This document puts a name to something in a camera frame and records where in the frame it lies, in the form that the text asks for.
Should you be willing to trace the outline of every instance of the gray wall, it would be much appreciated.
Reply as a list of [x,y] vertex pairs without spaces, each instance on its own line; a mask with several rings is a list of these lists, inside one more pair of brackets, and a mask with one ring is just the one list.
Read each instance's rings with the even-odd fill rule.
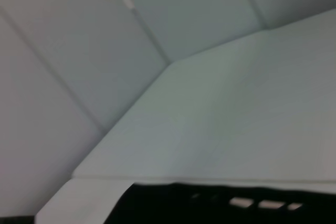
[[336,0],[133,1],[171,60],[336,7]]
[[35,214],[166,63],[121,0],[0,0],[0,216]]

